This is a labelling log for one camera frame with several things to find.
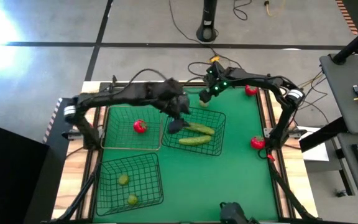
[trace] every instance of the black wire basket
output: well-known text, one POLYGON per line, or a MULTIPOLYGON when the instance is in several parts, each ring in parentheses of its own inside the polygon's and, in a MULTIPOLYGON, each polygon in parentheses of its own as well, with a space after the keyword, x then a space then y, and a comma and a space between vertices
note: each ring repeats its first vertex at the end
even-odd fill
POLYGON ((102 163, 96 209, 99 216, 157 205, 162 201, 160 167, 155 153, 102 163), (121 175, 129 176, 128 184, 118 183, 121 175), (135 205, 128 204, 129 195, 137 197, 135 205))
POLYGON ((182 117, 187 122, 203 124, 214 129, 215 133, 211 136, 210 142, 198 146, 184 146, 179 144, 178 141, 181 138, 197 137, 204 134, 189 131, 187 129, 183 129, 176 134, 168 134, 168 125, 173 120, 173 118, 167 118, 164 135, 162 138, 162 144, 164 146, 211 156, 219 156, 222 153, 224 126, 226 124, 226 115, 224 115, 224 113, 202 110, 198 108, 190 108, 190 114, 183 114, 182 117))
POLYGON ((105 149, 132 149, 156 151, 161 147, 163 117, 151 106, 110 106, 106 117, 105 149), (134 131, 137 120, 145 121, 147 130, 134 131))

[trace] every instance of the cucumber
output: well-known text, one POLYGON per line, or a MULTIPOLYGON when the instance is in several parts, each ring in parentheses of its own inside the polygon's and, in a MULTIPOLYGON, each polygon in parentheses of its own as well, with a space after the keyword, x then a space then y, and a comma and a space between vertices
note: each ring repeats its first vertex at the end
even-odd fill
POLYGON ((205 135, 199 137, 179 139, 179 144, 185 146, 198 146, 200 144, 208 143, 210 140, 211 140, 211 136, 205 135))
POLYGON ((190 131, 196 131, 199 133, 203 133, 203 134, 208 134, 208 135, 213 135, 215 134, 215 131, 210 128, 207 127, 205 125, 202 124, 196 124, 196 123, 189 123, 189 127, 185 127, 185 129, 190 130, 190 131))

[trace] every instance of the white paper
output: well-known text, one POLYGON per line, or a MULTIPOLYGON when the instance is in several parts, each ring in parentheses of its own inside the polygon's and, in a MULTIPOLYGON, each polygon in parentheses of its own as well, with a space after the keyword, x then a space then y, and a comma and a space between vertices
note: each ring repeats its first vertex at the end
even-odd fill
MULTIPOLYGON (((302 135, 300 139, 303 139, 319 130, 319 128, 303 126, 298 126, 298 129, 307 130, 307 133, 302 135)), ((329 161, 326 145, 324 143, 321 143, 320 145, 307 150, 303 153, 303 159, 307 161, 329 161)))

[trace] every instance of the gray floor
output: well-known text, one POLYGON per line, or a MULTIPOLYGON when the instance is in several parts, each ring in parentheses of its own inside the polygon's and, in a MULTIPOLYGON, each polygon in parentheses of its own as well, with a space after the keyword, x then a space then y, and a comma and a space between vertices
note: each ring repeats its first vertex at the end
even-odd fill
MULTIPOLYGON (((195 37, 201 21, 202 0, 172 0, 177 24, 195 37)), ((94 42, 107 0, 0 0, 0 44, 7 41, 94 42)), ((272 1, 272 9, 280 1, 272 1)), ((245 7, 248 21, 232 13, 232 1, 218 2, 216 28, 221 44, 346 45, 351 34, 334 0, 287 0, 285 10, 268 17, 263 1, 245 7)), ((187 43, 174 28, 166 0, 114 0, 103 42, 187 43)), ((0 127, 41 141, 59 97, 77 94, 85 79, 92 48, 0 47, 0 127)), ((319 72, 318 59, 333 51, 217 49, 252 73, 283 75, 295 83, 319 72)), ((205 62, 208 49, 101 48, 92 80, 129 80, 142 68, 160 70, 179 80, 191 78, 190 62, 205 62)), ((224 66, 234 66, 222 60, 224 66)), ((206 67, 194 66, 202 73, 206 67)), ((140 80, 158 80, 151 73, 140 80)), ((328 84, 318 89, 329 96, 317 102, 330 121, 340 116, 328 84)), ((308 101, 319 97, 313 93, 308 101)), ((298 112, 301 125, 324 124, 313 107, 298 112)), ((335 172, 310 174, 318 212, 328 220, 358 222, 358 196, 332 197, 342 188, 335 172)))

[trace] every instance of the tomato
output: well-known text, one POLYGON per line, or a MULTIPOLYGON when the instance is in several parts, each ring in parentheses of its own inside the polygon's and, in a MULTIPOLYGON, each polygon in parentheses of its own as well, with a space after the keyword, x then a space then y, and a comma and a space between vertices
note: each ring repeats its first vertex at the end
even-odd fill
POLYGON ((265 139, 262 136, 253 137, 250 143, 251 146, 257 150, 261 150, 265 147, 265 139))
POLYGON ((246 85, 246 94, 249 96, 255 95, 258 93, 258 89, 256 87, 246 85))
POLYGON ((143 134, 146 132, 147 130, 147 125, 146 122, 143 120, 137 120, 134 123, 134 130, 139 133, 139 134, 143 134))

